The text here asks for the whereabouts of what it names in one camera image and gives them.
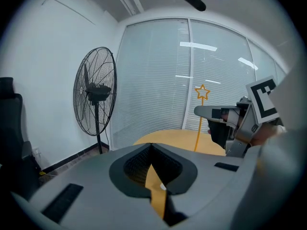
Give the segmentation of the person's right forearm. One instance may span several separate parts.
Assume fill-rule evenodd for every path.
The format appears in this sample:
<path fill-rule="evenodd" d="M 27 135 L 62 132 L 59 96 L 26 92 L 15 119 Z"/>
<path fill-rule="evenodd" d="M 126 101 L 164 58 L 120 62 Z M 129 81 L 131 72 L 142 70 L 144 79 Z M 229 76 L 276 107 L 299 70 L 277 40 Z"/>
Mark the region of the person's right forearm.
<path fill-rule="evenodd" d="M 271 95 L 286 129 L 260 149 L 231 230 L 307 230 L 307 65 Z"/>

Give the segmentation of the round wooden table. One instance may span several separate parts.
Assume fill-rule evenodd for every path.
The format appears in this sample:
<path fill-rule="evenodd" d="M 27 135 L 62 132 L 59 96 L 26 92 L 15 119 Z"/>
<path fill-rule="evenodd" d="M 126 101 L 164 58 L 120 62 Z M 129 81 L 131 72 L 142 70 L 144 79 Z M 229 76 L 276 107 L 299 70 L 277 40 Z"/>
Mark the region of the round wooden table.
<path fill-rule="evenodd" d="M 134 145 L 142 143 L 163 143 L 180 149 L 194 151 L 196 137 L 197 131 L 195 130 L 160 130 L 141 137 Z M 225 151 L 213 143 L 210 135 L 205 133 L 200 133 L 196 152 L 225 156 Z M 145 187 L 151 191 L 151 206 L 158 216 L 163 218 L 165 213 L 166 191 L 160 188 L 161 183 L 162 181 L 153 166 L 150 166 L 146 176 Z"/>

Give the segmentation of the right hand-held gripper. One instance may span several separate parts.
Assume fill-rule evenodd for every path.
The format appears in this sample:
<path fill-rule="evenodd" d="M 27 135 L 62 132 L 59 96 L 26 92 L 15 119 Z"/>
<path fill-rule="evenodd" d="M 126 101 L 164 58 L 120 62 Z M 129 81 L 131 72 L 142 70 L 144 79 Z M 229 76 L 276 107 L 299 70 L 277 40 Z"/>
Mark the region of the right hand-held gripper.
<path fill-rule="evenodd" d="M 196 106 L 194 114 L 207 119 L 212 141 L 226 156 L 244 157 L 262 125 L 279 118 L 269 95 L 275 89 L 273 76 L 246 85 L 247 97 L 236 106 Z"/>

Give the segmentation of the black standing fan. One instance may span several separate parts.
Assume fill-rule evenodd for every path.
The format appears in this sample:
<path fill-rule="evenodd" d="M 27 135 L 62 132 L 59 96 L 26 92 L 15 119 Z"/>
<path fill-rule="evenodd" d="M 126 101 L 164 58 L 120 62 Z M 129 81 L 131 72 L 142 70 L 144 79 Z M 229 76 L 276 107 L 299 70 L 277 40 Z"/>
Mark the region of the black standing fan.
<path fill-rule="evenodd" d="M 82 131 L 97 138 L 106 132 L 117 97 L 117 69 L 113 53 L 107 47 L 91 50 L 81 61 L 73 87 L 73 108 Z"/>

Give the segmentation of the white window blinds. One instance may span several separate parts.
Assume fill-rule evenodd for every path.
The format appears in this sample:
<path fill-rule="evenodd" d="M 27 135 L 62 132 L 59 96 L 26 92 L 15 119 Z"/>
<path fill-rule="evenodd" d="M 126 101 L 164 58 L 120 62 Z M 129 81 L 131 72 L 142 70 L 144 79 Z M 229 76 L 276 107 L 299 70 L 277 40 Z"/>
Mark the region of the white window blinds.
<path fill-rule="evenodd" d="M 117 100 L 111 120 L 114 149 L 160 130 L 205 134 L 208 123 L 194 114 L 205 105 L 235 105 L 246 85 L 285 77 L 278 63 L 246 36 L 193 19 L 160 19 L 126 27 L 117 56 Z"/>

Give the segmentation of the black high-back office chair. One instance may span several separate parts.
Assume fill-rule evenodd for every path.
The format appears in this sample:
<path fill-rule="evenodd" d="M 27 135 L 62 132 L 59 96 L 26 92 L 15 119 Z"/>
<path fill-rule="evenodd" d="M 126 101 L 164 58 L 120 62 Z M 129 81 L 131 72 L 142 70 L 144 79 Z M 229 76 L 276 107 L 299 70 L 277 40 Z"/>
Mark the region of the black high-back office chair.
<path fill-rule="evenodd" d="M 22 135 L 23 98 L 12 77 L 0 77 L 0 186 L 30 199 L 40 187 L 40 166 Z"/>

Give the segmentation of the person's right hand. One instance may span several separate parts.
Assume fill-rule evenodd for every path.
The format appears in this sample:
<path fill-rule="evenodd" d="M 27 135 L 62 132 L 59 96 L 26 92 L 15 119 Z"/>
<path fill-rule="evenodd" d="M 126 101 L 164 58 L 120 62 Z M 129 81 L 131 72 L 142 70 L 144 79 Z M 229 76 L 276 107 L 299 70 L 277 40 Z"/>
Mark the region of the person's right hand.
<path fill-rule="evenodd" d="M 258 132 L 250 141 L 251 146 L 263 145 L 267 139 L 287 132 L 286 128 L 281 125 L 272 125 L 270 123 L 262 123 Z"/>

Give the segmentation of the orange star wand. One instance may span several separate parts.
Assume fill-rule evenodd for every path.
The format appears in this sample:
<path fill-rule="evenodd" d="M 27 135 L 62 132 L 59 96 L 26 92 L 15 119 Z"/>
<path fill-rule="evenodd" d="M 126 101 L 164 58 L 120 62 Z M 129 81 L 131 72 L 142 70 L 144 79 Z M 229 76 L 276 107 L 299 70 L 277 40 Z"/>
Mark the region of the orange star wand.
<path fill-rule="evenodd" d="M 208 94 L 211 92 L 208 90 L 204 84 L 202 84 L 200 87 L 195 88 L 195 91 L 197 93 L 197 99 L 201 100 L 201 106 L 204 106 L 204 101 L 208 100 Z M 199 143 L 199 138 L 200 138 L 200 133 L 201 133 L 201 126 L 202 126 L 202 116 L 200 117 L 199 120 L 199 127 L 198 127 L 198 132 L 197 132 L 197 137 L 196 137 L 196 142 L 195 142 L 195 147 L 194 147 L 194 152 L 197 151 L 198 143 Z"/>

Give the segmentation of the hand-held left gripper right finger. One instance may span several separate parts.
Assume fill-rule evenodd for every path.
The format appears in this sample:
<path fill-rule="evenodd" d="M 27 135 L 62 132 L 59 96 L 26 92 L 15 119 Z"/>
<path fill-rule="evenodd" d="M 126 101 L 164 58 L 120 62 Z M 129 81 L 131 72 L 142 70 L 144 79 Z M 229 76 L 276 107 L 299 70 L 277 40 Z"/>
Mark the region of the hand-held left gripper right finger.
<path fill-rule="evenodd" d="M 151 144 L 166 187 L 168 220 L 151 230 L 235 230 L 233 222 L 256 167 L 259 148 L 243 158 Z"/>

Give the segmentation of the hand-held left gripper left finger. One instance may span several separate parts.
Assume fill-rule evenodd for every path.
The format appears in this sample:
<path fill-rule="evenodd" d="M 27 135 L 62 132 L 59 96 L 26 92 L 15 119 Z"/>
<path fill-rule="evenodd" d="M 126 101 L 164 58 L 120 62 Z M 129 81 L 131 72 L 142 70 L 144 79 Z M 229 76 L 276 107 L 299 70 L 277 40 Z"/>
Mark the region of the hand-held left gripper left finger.
<path fill-rule="evenodd" d="M 167 230 L 151 206 L 151 191 L 132 180 L 136 154 L 150 144 L 86 159 L 26 200 L 12 193 L 30 221 L 24 230 Z"/>

